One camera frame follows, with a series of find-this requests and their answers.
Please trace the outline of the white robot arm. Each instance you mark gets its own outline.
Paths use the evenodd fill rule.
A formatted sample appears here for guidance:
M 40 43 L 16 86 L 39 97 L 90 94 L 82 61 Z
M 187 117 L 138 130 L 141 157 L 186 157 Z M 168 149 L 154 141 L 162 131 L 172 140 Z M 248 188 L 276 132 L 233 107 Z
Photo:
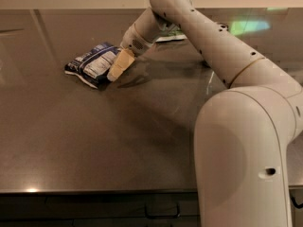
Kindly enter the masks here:
M 178 26 L 224 84 L 194 130 L 202 227 L 293 227 L 286 153 L 303 130 L 301 85 L 190 0 L 150 4 L 125 33 L 108 79 Z

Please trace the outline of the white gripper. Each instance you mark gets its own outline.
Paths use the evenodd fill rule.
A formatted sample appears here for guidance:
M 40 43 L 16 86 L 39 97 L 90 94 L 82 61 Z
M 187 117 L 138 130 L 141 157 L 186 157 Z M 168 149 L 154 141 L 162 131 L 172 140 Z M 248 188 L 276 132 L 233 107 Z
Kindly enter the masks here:
M 107 79 L 116 81 L 134 62 L 134 56 L 143 55 L 155 40 L 154 30 L 149 25 L 133 24 L 125 32 L 120 46 L 122 49 L 110 67 Z

